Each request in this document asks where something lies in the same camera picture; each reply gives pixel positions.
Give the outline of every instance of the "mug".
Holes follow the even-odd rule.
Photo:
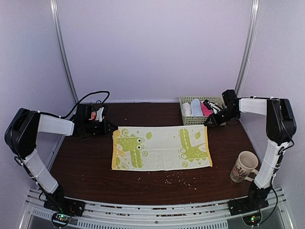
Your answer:
[[[253,181],[254,179],[248,176],[250,173],[255,173],[257,175],[258,171],[255,169],[257,166],[258,159],[256,155],[250,151],[243,151],[238,156],[230,173],[230,178],[235,183],[240,183],[243,180]]]

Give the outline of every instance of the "basket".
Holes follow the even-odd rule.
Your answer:
[[[200,102],[203,102],[204,100],[209,100],[213,103],[216,103],[221,108],[224,108],[224,102],[221,97],[199,97],[199,96],[184,96],[179,97],[180,102],[180,111],[182,116],[183,125],[203,125],[208,116],[202,116],[202,117],[193,117],[193,116],[184,116],[182,113],[182,104],[189,103],[191,104],[191,101],[194,99],[199,99]]]

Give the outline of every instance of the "wooden tabletop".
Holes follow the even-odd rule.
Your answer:
[[[183,125],[177,103],[108,104],[118,126]],[[66,137],[51,174],[67,197],[115,204],[208,202],[247,195],[250,182],[230,179],[241,151],[254,149],[241,124],[208,128],[213,167],[157,172],[111,170],[112,137]]]

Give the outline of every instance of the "purple-tinted wall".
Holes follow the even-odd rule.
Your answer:
[[[47,0],[0,2],[0,228],[14,229],[34,182],[13,159],[4,132],[20,107],[66,114],[73,106]],[[47,163],[57,135],[41,134]]]
[[[234,88],[251,0],[61,0],[58,8],[79,97],[177,101]],[[101,96],[92,96],[96,101]]]
[[[263,0],[250,68],[242,96],[288,98],[297,123],[295,146],[288,149],[275,181],[282,187],[297,228],[305,212],[305,1]],[[267,147],[265,118],[242,120],[260,159]]]

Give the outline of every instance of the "white rolled towel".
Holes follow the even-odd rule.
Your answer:
[[[192,111],[191,116],[197,116],[197,117],[203,116],[201,103],[199,99],[194,99],[193,101],[191,101],[191,111]]]
[[[183,116],[191,116],[191,105],[189,103],[182,104]]]

